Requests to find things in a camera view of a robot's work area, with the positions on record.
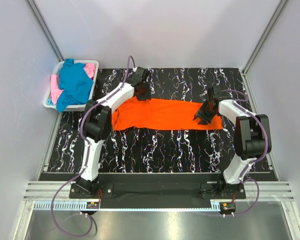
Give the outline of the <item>orange t shirt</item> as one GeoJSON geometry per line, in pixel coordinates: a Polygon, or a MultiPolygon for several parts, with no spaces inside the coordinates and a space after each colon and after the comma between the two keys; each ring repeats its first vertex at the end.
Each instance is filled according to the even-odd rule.
{"type": "Polygon", "coordinates": [[[131,127],[147,128],[162,131],[176,130],[221,130],[222,119],[215,116],[208,125],[200,124],[200,119],[194,119],[201,103],[151,99],[138,100],[132,97],[126,100],[112,114],[112,128],[123,131],[131,127]]]}

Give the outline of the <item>blue t shirt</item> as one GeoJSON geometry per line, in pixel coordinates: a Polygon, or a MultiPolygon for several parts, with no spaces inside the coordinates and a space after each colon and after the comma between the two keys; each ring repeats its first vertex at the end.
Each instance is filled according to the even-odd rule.
{"type": "Polygon", "coordinates": [[[56,109],[63,112],[69,105],[84,105],[88,102],[93,80],[84,71],[85,64],[74,63],[74,59],[66,58],[63,67],[59,70],[60,90],[56,109]]]}

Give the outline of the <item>pink t shirt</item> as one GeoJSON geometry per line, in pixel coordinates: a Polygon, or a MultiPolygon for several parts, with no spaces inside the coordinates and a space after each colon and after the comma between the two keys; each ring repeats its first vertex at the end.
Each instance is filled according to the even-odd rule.
{"type": "MultiPolygon", "coordinates": [[[[89,78],[91,78],[91,79],[94,78],[94,75],[96,72],[96,67],[93,63],[86,63],[83,69],[89,78]]],[[[56,75],[56,74],[51,75],[51,77],[50,77],[50,89],[51,89],[50,90],[50,92],[51,92],[50,99],[52,99],[54,105],[56,105],[59,96],[63,92],[63,90],[59,89],[58,83],[59,83],[58,75],[56,75]]]]}

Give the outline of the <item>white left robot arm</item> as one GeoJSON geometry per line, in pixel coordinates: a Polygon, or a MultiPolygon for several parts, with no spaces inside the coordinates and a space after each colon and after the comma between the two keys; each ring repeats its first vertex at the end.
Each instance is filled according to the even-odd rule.
{"type": "Polygon", "coordinates": [[[99,193],[99,158],[103,143],[112,131],[112,114],[132,97],[138,101],[151,98],[148,76],[149,70],[139,66],[133,70],[132,77],[124,77],[123,82],[109,94],[87,102],[80,126],[84,140],[83,162],[76,179],[76,185],[85,197],[92,198],[99,193]]]}

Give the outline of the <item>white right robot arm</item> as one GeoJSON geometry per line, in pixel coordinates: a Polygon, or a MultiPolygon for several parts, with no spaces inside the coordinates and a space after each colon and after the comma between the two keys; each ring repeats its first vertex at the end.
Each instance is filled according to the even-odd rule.
{"type": "Polygon", "coordinates": [[[212,196],[230,199],[243,190],[245,175],[252,166],[262,161],[272,149],[269,118],[265,114],[256,114],[241,106],[248,96],[240,91],[235,93],[243,98],[231,99],[227,93],[230,89],[214,86],[208,89],[208,99],[194,115],[199,124],[208,125],[216,117],[225,117],[235,125],[234,150],[229,166],[219,175],[217,183],[210,190],[202,190],[212,196]]]}

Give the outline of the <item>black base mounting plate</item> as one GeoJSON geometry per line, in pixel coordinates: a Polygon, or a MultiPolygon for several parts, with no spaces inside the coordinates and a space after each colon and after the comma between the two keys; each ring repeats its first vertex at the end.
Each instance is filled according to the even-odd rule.
{"type": "Polygon", "coordinates": [[[211,200],[244,200],[244,187],[221,190],[217,173],[100,173],[89,190],[72,183],[71,199],[101,199],[103,209],[201,209],[211,200]]]}

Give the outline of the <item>light blue garment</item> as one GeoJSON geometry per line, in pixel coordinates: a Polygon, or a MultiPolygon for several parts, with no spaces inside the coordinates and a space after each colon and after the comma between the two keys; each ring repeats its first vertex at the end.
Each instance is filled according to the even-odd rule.
{"type": "Polygon", "coordinates": [[[47,104],[50,105],[50,106],[54,105],[54,103],[53,103],[53,101],[52,101],[51,98],[47,100],[47,104]]]}

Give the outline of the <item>white plastic laundry basket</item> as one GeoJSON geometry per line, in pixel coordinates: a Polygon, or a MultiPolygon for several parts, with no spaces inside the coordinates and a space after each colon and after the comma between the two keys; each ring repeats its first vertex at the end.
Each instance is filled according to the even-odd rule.
{"type": "Polygon", "coordinates": [[[99,62],[67,58],[50,76],[50,87],[43,105],[58,112],[82,111],[92,99],[99,62]]]}

